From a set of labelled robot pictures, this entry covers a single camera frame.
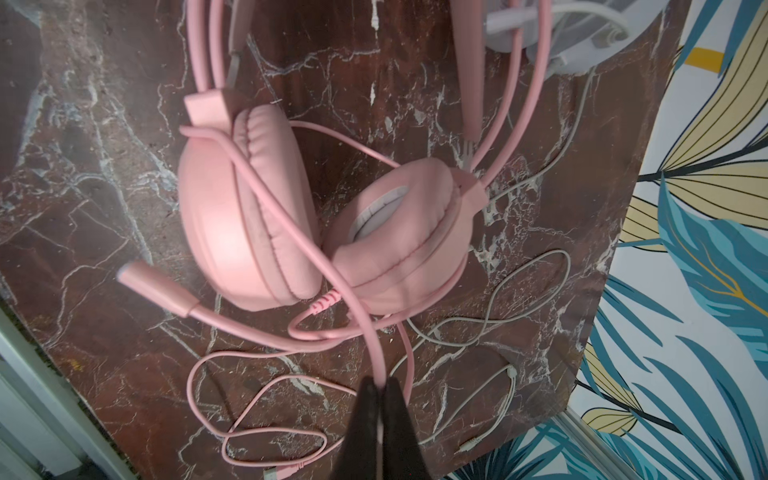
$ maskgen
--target cable strain relief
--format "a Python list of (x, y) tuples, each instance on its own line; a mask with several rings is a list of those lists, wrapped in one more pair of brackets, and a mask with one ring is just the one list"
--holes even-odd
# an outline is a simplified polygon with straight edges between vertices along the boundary
[(298, 472), (303, 467), (303, 464), (295, 464), (295, 465), (282, 465), (280, 467), (275, 468), (275, 476), (272, 478), (266, 477), (266, 470), (264, 471), (264, 480), (285, 480), (285, 478), (290, 477), (294, 473)]
[(321, 296), (319, 299), (315, 300), (312, 305), (310, 305), (310, 312), (312, 312), (313, 315), (316, 315), (317, 313), (329, 309), (331, 306), (337, 304), (340, 300), (341, 293), (339, 293), (336, 289), (330, 290), (328, 293)]
[(463, 452), (469, 452), (474, 447), (477, 446), (478, 443), (480, 443), (482, 439), (479, 437), (472, 437), (471, 439), (467, 440), (466, 442), (462, 443), (460, 447), (458, 447), (458, 450), (456, 450), (456, 453), (463, 453)]

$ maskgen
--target white cable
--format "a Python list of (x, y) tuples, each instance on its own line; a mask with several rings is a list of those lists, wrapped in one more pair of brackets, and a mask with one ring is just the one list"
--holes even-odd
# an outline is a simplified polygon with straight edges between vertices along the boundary
[(491, 435), (491, 433), (496, 430), (496, 427), (502, 422), (504, 419), (507, 411), (509, 410), (509, 407), (512, 406), (512, 399), (515, 397), (515, 390), (517, 389), (518, 384), (518, 371), (513, 367), (512, 365), (507, 368), (507, 375), (509, 375), (509, 393), (507, 393), (507, 399), (504, 402), (504, 405), (499, 409), (498, 414), (496, 415), (496, 421), (493, 423), (490, 429), (485, 430), (480, 435), (477, 435), (476, 437), (473, 437), (466, 442), (462, 443), (458, 450), (456, 450), (456, 453), (461, 452), (469, 452), (474, 447), (476, 447), (480, 442), (485, 440), (485, 437), (488, 435)]
[(425, 443), (429, 443), (432, 440), (436, 439), (437, 435), (440, 435), (442, 433), (442, 431), (445, 430), (445, 427), (447, 427), (453, 421), (453, 419), (469, 403), (469, 401), (472, 400), (473, 398), (475, 398), (475, 395), (477, 395), (481, 390), (483, 390), (494, 378), (499, 376), (499, 374), (501, 374), (502, 372), (509, 372), (510, 369), (513, 372), (513, 373), (508, 373), (510, 379), (512, 378), (513, 375), (517, 376), (517, 370), (515, 370), (515, 367), (512, 364), (505, 365), (503, 368), (498, 370), (496, 373), (494, 373), (493, 375), (488, 377), (488, 379), (485, 380), (482, 385), (480, 385), (478, 388), (476, 388), (474, 392), (470, 393), (469, 396), (466, 399), (464, 399), (464, 402), (462, 402), (462, 404), (460, 406), (458, 406), (458, 408), (456, 410), (453, 411), (451, 416), (448, 417), (448, 420), (445, 420), (442, 423), (442, 425), (437, 430), (435, 430), (435, 432), (432, 433), (429, 437), (427, 437), (426, 439), (423, 439), (422, 441), (420, 441), (419, 445), (424, 445)]
[[(630, 37), (627, 18), (621, 12), (607, 5), (585, 1), (552, 5), (552, 14), (560, 13), (586, 13), (602, 17), (619, 28), (624, 35)], [(536, 7), (503, 8), (498, 12), (488, 14), (485, 20), (485, 32), (488, 35), (496, 35), (513, 28), (520, 28), (525, 22), (536, 19), (537, 15), (538, 9)]]
[[(560, 253), (560, 254), (563, 255), (563, 257), (565, 257), (566, 268), (565, 268), (565, 275), (563, 275), (563, 280), (561, 280), (560, 284), (557, 286), (557, 288), (555, 288), (552, 291), (552, 293), (550, 293), (539, 304), (537, 304), (535, 306), (532, 306), (532, 307), (526, 309), (525, 311), (523, 311), (522, 313), (519, 313), (519, 314), (517, 314), (515, 316), (510, 316), (509, 318), (505, 318), (505, 319), (495, 319), (495, 320), (489, 319), (489, 317), (491, 316), (491, 308), (493, 307), (493, 302), (494, 302), (494, 300), (496, 300), (496, 295), (498, 295), (498, 292), (502, 289), (502, 287), (509, 280), (511, 280), (515, 275), (517, 275), (521, 271), (525, 270), (526, 268), (530, 267), (534, 263), (536, 263), (536, 262), (538, 262), (540, 260), (543, 260), (544, 258), (549, 257), (550, 255), (554, 255), (556, 253)], [(565, 250), (562, 250), (562, 249), (559, 249), (559, 248), (555, 249), (555, 250), (549, 250), (548, 252), (544, 252), (541, 255), (539, 255), (538, 257), (534, 257), (534, 258), (530, 259), (529, 261), (523, 263), (521, 266), (516, 268), (512, 273), (510, 273), (509, 275), (504, 277), (504, 279), (501, 282), (499, 282), (499, 284), (496, 286), (496, 288), (493, 289), (493, 293), (491, 294), (491, 299), (488, 301), (488, 307), (486, 307), (486, 309), (485, 309), (485, 316), (482, 319), (471, 318), (471, 317), (468, 317), (468, 316), (450, 316), (450, 317), (444, 319), (443, 321), (441, 321), (440, 323), (438, 323), (436, 326), (432, 327), (432, 329), (429, 330), (428, 333), (422, 332), (416, 325), (413, 324), (413, 321), (411, 321), (411, 319), (406, 319), (406, 321), (411, 326), (411, 328), (413, 328), (413, 331), (416, 332), (417, 335), (422, 337), (422, 340), (426, 340), (427, 342), (436, 343), (437, 345), (443, 345), (443, 346), (456, 346), (456, 347), (470, 346), (471, 344), (473, 344), (475, 342), (478, 342), (480, 340), (480, 337), (485, 333), (485, 328), (488, 326), (489, 323), (490, 324), (499, 324), (499, 323), (514, 322), (515, 320), (518, 320), (518, 319), (521, 319), (521, 318), (526, 317), (528, 315), (531, 315), (533, 312), (535, 312), (536, 310), (542, 308), (544, 305), (549, 303), (549, 301), (552, 300), (558, 293), (560, 293), (560, 290), (563, 289), (563, 286), (565, 285), (565, 282), (568, 280), (568, 276), (570, 274), (571, 274), (571, 255), (569, 255), (568, 252), (566, 252)], [(469, 340), (467, 342), (461, 342), (461, 343), (445, 342), (443, 340), (436, 339), (436, 338), (433, 338), (433, 337), (430, 336), (433, 333), (435, 333), (439, 329), (440, 326), (443, 326), (446, 323), (453, 322), (453, 321), (482, 323), (482, 328), (480, 329), (480, 332), (478, 332), (478, 334), (476, 336), (472, 337), (471, 340)], [(419, 346), (421, 346), (421, 345), (422, 345), (422, 342), (417, 343), (416, 346), (414, 347), (414, 351), (417, 348), (419, 348)], [(396, 365), (396, 367), (400, 366), (401, 363), (402, 363), (402, 360), (401, 360), (401, 362), (399, 362)]]
[[(489, 317), (491, 315), (491, 308), (493, 307), (493, 302), (496, 299), (496, 295), (498, 294), (499, 290), (501, 290), (501, 288), (511, 278), (513, 278), (515, 275), (520, 273), (522, 270), (525, 270), (526, 268), (530, 267), (534, 263), (536, 263), (536, 262), (538, 262), (538, 261), (540, 261), (540, 260), (542, 260), (542, 259), (544, 259), (546, 257), (549, 257), (550, 255), (554, 255), (556, 253), (561, 253), (563, 255), (563, 257), (565, 257), (566, 267), (565, 267), (565, 275), (563, 276), (563, 280), (561, 280), (561, 282), (552, 291), (552, 293), (547, 295), (547, 297), (543, 301), (539, 302), (535, 306), (526, 309), (523, 313), (519, 313), (518, 315), (511, 316), (511, 317), (505, 318), (505, 319), (494, 319), (494, 320), (489, 319)], [(568, 280), (568, 277), (570, 276), (570, 274), (571, 274), (571, 256), (568, 254), (568, 252), (566, 252), (565, 250), (561, 250), (561, 249), (549, 250), (548, 252), (544, 252), (541, 255), (539, 255), (538, 257), (532, 258), (528, 262), (523, 263), (521, 266), (519, 266), (514, 271), (512, 271), (512, 273), (507, 275), (496, 286), (496, 288), (494, 288), (493, 293), (491, 294), (491, 298), (488, 301), (488, 307), (485, 309), (485, 316), (482, 319), (471, 318), (471, 317), (467, 317), (467, 316), (451, 316), (449, 318), (444, 319), (443, 321), (441, 321), (437, 325), (433, 326), (426, 334), (424, 334), (418, 327), (416, 327), (416, 325), (413, 324), (413, 321), (411, 321), (411, 319), (408, 318), (408, 319), (406, 319), (408, 324), (411, 326), (411, 328), (413, 328), (413, 330), (420, 337), (422, 337), (422, 339), (419, 340), (419, 342), (416, 343), (416, 345), (413, 346), (413, 352), (415, 352), (425, 342), (436, 343), (438, 345), (443, 345), (443, 346), (457, 346), (457, 347), (461, 347), (463, 349), (464, 347), (471, 345), (475, 341), (479, 341), (480, 337), (482, 337), (483, 333), (485, 333), (485, 329), (486, 329), (486, 327), (488, 326), (489, 323), (490, 324), (502, 324), (502, 323), (513, 322), (513, 321), (515, 321), (517, 319), (521, 319), (521, 318), (523, 318), (525, 316), (528, 316), (531, 313), (535, 312), (536, 310), (539, 310), (540, 308), (542, 308), (550, 300), (552, 300), (555, 296), (557, 296), (558, 293), (560, 293), (560, 291), (563, 289), (563, 286), (565, 285), (565, 282)], [(445, 325), (446, 323), (449, 323), (449, 322), (482, 323), (482, 327), (481, 327), (480, 332), (478, 333), (477, 336), (475, 336), (474, 338), (472, 338), (468, 342), (463, 342), (463, 343), (444, 342), (444, 341), (442, 341), (440, 339), (436, 339), (436, 338), (433, 338), (433, 337), (430, 336), (430, 335), (434, 334), (435, 332), (437, 332), (440, 329), (441, 326), (443, 326), (443, 325)], [(392, 371), (389, 373), (389, 376), (394, 376), (395, 375), (395, 372), (402, 365), (402, 363), (405, 362), (406, 358), (407, 358), (406, 356), (403, 356), (395, 364), (395, 366), (392, 368)], [(462, 443), (459, 446), (459, 448), (458, 448), (458, 452), (468, 452), (468, 451), (472, 450), (474, 447), (476, 447), (477, 444), (482, 442), (482, 440), (485, 439), (485, 437), (487, 437), (488, 435), (490, 435), (491, 432), (493, 432), (496, 429), (496, 427), (498, 427), (498, 425), (502, 422), (502, 420), (503, 420), (503, 418), (505, 416), (505, 413), (507, 412), (507, 410), (509, 410), (509, 407), (512, 404), (512, 399), (515, 396), (515, 390), (517, 388), (517, 370), (515, 369), (515, 367), (512, 364), (509, 364), (509, 365), (505, 366), (503, 369), (500, 369), (499, 371), (497, 371), (496, 373), (491, 375), (490, 378), (485, 380), (485, 382), (482, 385), (480, 385), (474, 392), (472, 392), (464, 400), (464, 402), (462, 402), (462, 404), (459, 405), (458, 408), (453, 411), (451, 416), (445, 422), (443, 422), (442, 426), (440, 426), (437, 430), (435, 430), (435, 432), (432, 433), (432, 435), (430, 435), (428, 438), (426, 438), (426, 439), (422, 440), (421, 442), (419, 442), (419, 445), (424, 445), (425, 443), (431, 442), (432, 440), (434, 440), (437, 437), (437, 435), (439, 435), (443, 430), (445, 430), (445, 427), (447, 427), (451, 423), (451, 421), (453, 421), (453, 419), (469, 403), (469, 401), (472, 400), (472, 398), (474, 398), (494, 378), (496, 378), (501, 372), (504, 372), (504, 371), (507, 372), (507, 374), (509, 375), (509, 379), (510, 379), (509, 393), (507, 394), (507, 398), (504, 401), (504, 403), (502, 404), (502, 407), (499, 409), (499, 412), (498, 412), (498, 414), (496, 416), (496, 421), (494, 422), (494, 424), (488, 430), (483, 432), (481, 435), (477, 435), (476, 437), (473, 437), (473, 438), (467, 440), (466, 442)]]
[(578, 109), (576, 110), (576, 119), (574, 120), (574, 126), (571, 127), (571, 131), (568, 132), (568, 138), (565, 139), (565, 144), (563, 145), (563, 148), (560, 149), (560, 152), (558, 153), (558, 156), (554, 158), (551, 162), (547, 164), (546, 167), (542, 168), (539, 172), (536, 174), (530, 176), (529, 178), (526, 178), (525, 180), (520, 180), (516, 184), (512, 184), (511, 186), (505, 188), (501, 191), (501, 193), (495, 195), (489, 204), (493, 204), (498, 199), (502, 198), (509, 192), (515, 190), (516, 188), (522, 187), (523, 185), (530, 184), (531, 182), (534, 182), (538, 180), (539, 177), (546, 174), (548, 171), (550, 171), (559, 161), (565, 156), (565, 152), (568, 151), (568, 147), (571, 146), (571, 142), (573, 141), (574, 137), (576, 136), (576, 130), (578, 129), (579, 123), (581, 123), (581, 114), (584, 112), (584, 104), (587, 103), (587, 96), (589, 94), (589, 86), (592, 83), (592, 79), (594, 78), (594, 72), (595, 67), (592, 67), (589, 70), (589, 75), (587, 76), (587, 81), (584, 83), (584, 90), (581, 91), (581, 98), (579, 98), (578, 102)]

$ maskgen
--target brown marble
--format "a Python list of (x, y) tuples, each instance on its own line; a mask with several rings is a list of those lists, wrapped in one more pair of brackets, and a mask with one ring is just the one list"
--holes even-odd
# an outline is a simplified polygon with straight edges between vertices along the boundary
[[(621, 221), (677, 47), (684, 2), (630, 48), (603, 64), (581, 127), (561, 164), (492, 213), (478, 215), (459, 285), (415, 318), (479, 316), (490, 292), (527, 259), (568, 250), (573, 270), (557, 299), (485, 334), (479, 347), (419, 350), (412, 414), (420, 437), (491, 372), (512, 361), (518, 390), (501, 426), (470, 453), (454, 455), (484, 431), (508, 388), (495, 380), (424, 455), (442, 475), (561, 411), (591, 330)], [(447, 0), (259, 2), (239, 88), (291, 118), (317, 121), (401, 162), (427, 155), (454, 165), (462, 147), (458, 85)], [(193, 89), (180, 0), (4, 0), (0, 2), (0, 289), (58, 368), (143, 478), (252, 478), (218, 456), (220, 442), (191, 415), (187, 372), (204, 353), (257, 349), (150, 305), (114, 281), (123, 263), (151, 261), (190, 290), (260, 328), (283, 333), (303, 306), (237, 311), (218, 299), (195, 267), (180, 225), (178, 156)], [(506, 58), (487, 54), (485, 111), (498, 105)], [(521, 76), (513, 115), (531, 75)], [(584, 78), (547, 81), (514, 159), (492, 190), (537, 171), (561, 147)], [(508, 128), (502, 132), (502, 138)], [(386, 168), (320, 134), (298, 131), (323, 226)], [(552, 257), (504, 288), (494, 316), (520, 311), (563, 274)], [(345, 322), (343, 306), (313, 321)], [(444, 338), (468, 338), (455, 326)], [(381, 334), (394, 363), (394, 331)], [(356, 386), (369, 371), (362, 340), (321, 354), (209, 364), (197, 389), (204, 411), (226, 425), (270, 378), (306, 372)], [(352, 400), (287, 383), (269, 393), (252, 425), (317, 427), (337, 438)], [(309, 439), (235, 441), (242, 458), (282, 458)], [(333, 456), (296, 478), (325, 478)]]

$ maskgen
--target floral wallpaper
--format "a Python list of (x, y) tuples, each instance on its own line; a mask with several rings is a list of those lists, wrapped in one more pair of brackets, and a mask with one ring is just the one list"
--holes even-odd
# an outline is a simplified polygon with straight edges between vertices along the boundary
[[(694, 0), (569, 408), (643, 479), (768, 478), (768, 2)], [(603, 475), (551, 422), (451, 479)]]

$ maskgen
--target ear cup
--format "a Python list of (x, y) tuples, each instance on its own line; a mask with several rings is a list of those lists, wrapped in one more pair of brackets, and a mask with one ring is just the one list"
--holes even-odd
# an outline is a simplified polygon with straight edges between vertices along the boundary
[[(391, 291), (440, 249), (461, 203), (451, 169), (435, 158), (413, 161), (379, 178), (347, 205), (329, 228), (323, 249), (371, 306), (366, 299)], [(429, 278), (421, 287), (399, 290), (371, 312), (394, 313), (423, 300), (448, 280), (465, 254), (466, 245), (455, 260), (432, 269), (434, 275), (420, 273), (419, 278)]]
[[(288, 214), (310, 238), (318, 228), (309, 182), (288, 120), (272, 105), (241, 112), (233, 135)], [(179, 163), (179, 204), (197, 265), (214, 289), (244, 310), (315, 296), (322, 277), (262, 211), (214, 141), (191, 138)]]
[[(310, 183), (285, 114), (274, 105), (240, 112), (234, 122), (233, 139), (293, 221), (318, 243)], [(283, 305), (290, 305), (315, 296), (323, 279), (318, 269), (271, 212), (260, 206), (256, 195), (239, 176), (237, 191), (253, 254), (275, 297)]]

